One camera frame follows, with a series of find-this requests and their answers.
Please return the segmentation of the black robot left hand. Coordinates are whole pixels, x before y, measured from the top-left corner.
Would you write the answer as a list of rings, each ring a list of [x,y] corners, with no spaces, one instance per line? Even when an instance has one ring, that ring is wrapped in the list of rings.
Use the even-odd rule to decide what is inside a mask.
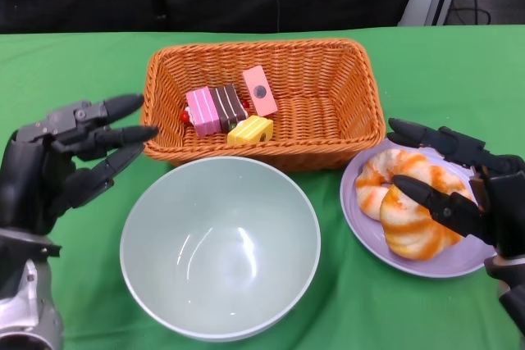
[[[79,101],[16,130],[1,164],[1,226],[49,234],[67,210],[111,188],[158,134],[155,126],[111,127],[143,103],[141,94]]]

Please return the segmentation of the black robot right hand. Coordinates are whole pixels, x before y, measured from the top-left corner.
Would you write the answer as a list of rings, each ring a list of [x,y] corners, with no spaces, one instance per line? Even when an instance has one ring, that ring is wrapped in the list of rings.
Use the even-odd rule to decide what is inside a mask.
[[[472,235],[496,249],[505,260],[524,254],[524,160],[517,155],[495,155],[486,143],[445,126],[434,130],[390,118],[387,138],[410,148],[433,148],[447,162],[471,168],[476,201],[457,192],[440,192],[408,175],[396,175],[394,185],[428,209],[434,221],[462,235]]]

